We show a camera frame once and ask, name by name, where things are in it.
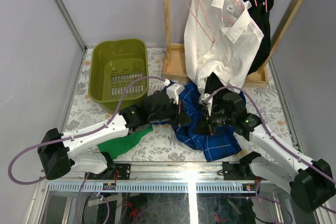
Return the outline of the blue plaid shirt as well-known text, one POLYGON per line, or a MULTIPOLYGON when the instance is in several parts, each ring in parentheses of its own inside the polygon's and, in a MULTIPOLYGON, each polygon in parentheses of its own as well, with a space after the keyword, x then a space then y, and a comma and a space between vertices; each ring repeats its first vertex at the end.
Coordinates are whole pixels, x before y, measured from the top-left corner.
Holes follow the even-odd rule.
POLYGON ((172 126, 178 141, 193 150, 202 151, 208 162, 233 156, 242 151, 230 126, 219 126, 214 135, 195 134, 193 130, 201 121, 203 107, 199 104, 200 93, 194 83, 188 83, 179 94, 182 106, 190 117, 191 123, 183 126, 172 126))

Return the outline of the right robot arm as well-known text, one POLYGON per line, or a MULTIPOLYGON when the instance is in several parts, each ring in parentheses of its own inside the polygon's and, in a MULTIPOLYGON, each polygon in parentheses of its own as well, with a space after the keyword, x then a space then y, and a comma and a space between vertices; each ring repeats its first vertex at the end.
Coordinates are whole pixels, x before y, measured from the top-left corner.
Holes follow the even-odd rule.
POLYGON ((245 179, 264 178, 287 192, 304 212, 311 213, 335 196, 335 183, 330 165, 320 159, 314 161, 288 145, 270 130, 261 116, 247 112, 242 97, 226 93, 219 104, 213 104, 210 94, 201 94, 199 103, 205 114, 196 130, 213 134, 219 126, 231 126, 234 131, 254 145, 261 147, 275 163, 258 154, 251 154, 239 166, 245 179))

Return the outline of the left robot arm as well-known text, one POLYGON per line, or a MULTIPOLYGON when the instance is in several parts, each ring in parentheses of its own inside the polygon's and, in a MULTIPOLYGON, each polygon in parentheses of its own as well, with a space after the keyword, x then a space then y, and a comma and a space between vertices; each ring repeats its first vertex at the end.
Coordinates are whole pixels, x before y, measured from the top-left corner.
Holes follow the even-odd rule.
POLYGON ((111 122, 104 121, 76 132, 47 131, 37 149, 47 180, 59 179, 70 171, 86 172, 109 179, 114 175, 113 159, 107 152, 85 154, 94 145, 144 131, 152 123, 182 126, 191 118, 181 101, 157 91, 139 105, 118 112, 111 122))

